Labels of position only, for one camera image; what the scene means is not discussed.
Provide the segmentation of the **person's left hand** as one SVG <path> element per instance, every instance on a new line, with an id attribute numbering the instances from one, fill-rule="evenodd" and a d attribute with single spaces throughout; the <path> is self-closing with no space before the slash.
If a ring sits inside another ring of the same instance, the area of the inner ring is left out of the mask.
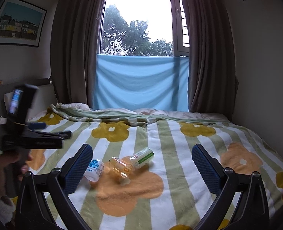
<path id="1" fill-rule="evenodd" d="M 0 182 L 5 181 L 5 168 L 7 168 L 9 165 L 18 162 L 21 159 L 20 154 L 15 155 L 9 155 L 9 154 L 1 154 L 0 155 Z M 33 156 L 28 153 L 27 161 L 32 161 Z M 18 181 L 22 181 L 24 174 L 28 171 L 29 165 L 27 163 L 24 163 L 20 167 L 20 171 L 18 172 L 18 175 L 16 175 L 16 179 Z"/>

